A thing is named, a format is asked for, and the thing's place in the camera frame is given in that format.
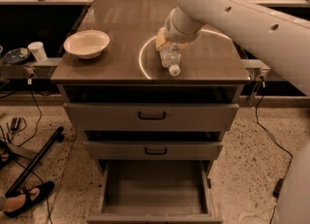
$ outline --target person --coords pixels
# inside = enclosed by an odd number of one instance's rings
[[[0,159],[0,168],[8,164],[11,160],[12,154],[3,152]],[[53,188],[53,181],[47,181],[29,190],[16,192],[16,195],[13,197],[5,198],[0,196],[0,210],[9,217],[16,217],[46,199]]]

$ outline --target white bowl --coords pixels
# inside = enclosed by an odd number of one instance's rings
[[[83,59],[91,59],[101,54],[109,44],[109,36],[98,30],[86,30],[70,36],[64,49]]]

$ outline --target floor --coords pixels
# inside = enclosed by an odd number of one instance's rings
[[[55,189],[48,198],[52,223],[87,223],[86,217],[98,212],[101,175],[86,153],[82,137],[76,134],[68,120],[59,96],[35,94],[35,99],[42,118],[36,135],[24,147],[39,151],[59,126],[64,127],[65,140],[53,144],[34,171],[42,180],[55,183]],[[241,108],[232,129],[224,138],[224,148],[211,169],[212,192],[224,224],[267,224],[276,205],[276,199],[272,197],[273,188],[285,174],[290,157],[256,123],[255,109],[248,108],[245,102],[240,101]],[[310,99],[265,98],[258,115],[260,123],[293,155],[310,142]],[[5,132],[6,123],[15,116],[23,117],[27,123],[27,127],[15,135],[14,142],[20,144],[34,133],[40,116],[30,94],[0,100],[0,124]],[[25,166],[29,163],[22,157],[18,157],[17,161]],[[1,195],[22,171],[15,162],[0,171]],[[33,175],[23,183],[28,187],[36,184],[40,182]],[[39,204],[13,219],[0,212],[0,223],[50,223],[47,203]]]

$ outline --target bottle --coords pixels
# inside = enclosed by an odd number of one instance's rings
[[[168,68],[172,76],[180,74],[181,52],[176,43],[172,43],[166,48],[160,50],[161,62],[164,68]]]

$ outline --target drawer handle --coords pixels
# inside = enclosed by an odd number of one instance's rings
[[[166,155],[167,154],[167,148],[163,147],[162,150],[159,149],[149,149],[145,148],[145,154],[147,155]]]
[[[166,112],[163,112],[160,115],[147,115],[145,113],[138,112],[138,117],[142,120],[163,120],[166,118]]]

